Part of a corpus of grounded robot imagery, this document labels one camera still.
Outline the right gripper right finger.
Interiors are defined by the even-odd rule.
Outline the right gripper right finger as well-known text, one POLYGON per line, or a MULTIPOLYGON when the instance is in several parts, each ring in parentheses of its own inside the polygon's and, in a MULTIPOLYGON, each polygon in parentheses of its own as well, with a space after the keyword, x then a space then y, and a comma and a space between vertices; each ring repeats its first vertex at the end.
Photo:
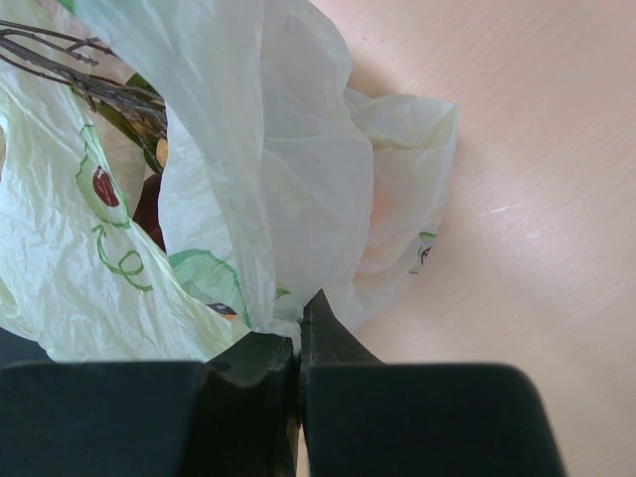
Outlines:
POLYGON ((562 476, 540 394, 494 363, 386 364, 335 317, 305 308, 302 423, 314 476, 562 476))

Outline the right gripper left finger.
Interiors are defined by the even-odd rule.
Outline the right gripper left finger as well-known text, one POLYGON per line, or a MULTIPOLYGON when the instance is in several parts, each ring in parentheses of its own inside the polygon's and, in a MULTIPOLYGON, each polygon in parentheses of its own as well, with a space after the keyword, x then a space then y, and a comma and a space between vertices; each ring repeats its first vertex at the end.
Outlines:
POLYGON ((251 333, 207 362, 54 363, 1 335, 5 476, 292 476, 288 340, 251 333))

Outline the pale green plastic bag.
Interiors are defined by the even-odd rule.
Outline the pale green plastic bag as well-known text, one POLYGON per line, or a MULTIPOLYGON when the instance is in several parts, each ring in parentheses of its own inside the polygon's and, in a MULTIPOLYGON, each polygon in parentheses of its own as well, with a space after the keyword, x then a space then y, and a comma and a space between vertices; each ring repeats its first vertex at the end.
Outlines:
POLYGON ((96 67, 164 98, 158 219, 143 152, 64 85, 1 61, 1 326, 58 362, 205 361, 255 331, 300 340, 324 293, 348 328, 433 245, 455 103, 369 97, 307 1, 5 1, 1 21, 99 38, 96 67))

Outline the fake longan bunch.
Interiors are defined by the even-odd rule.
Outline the fake longan bunch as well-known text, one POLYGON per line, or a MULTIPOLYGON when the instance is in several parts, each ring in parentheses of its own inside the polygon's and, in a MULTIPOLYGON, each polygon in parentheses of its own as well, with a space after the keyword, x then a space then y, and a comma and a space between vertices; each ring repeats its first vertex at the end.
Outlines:
POLYGON ((97 37, 76 38, 35 26, 1 22, 1 61, 42 80, 66 86, 89 109, 100 115, 143 152, 147 166, 161 174, 167 161, 167 111, 164 98, 138 74, 126 83, 52 60, 36 48, 44 47, 77 63, 96 67, 91 55, 114 52, 97 37))

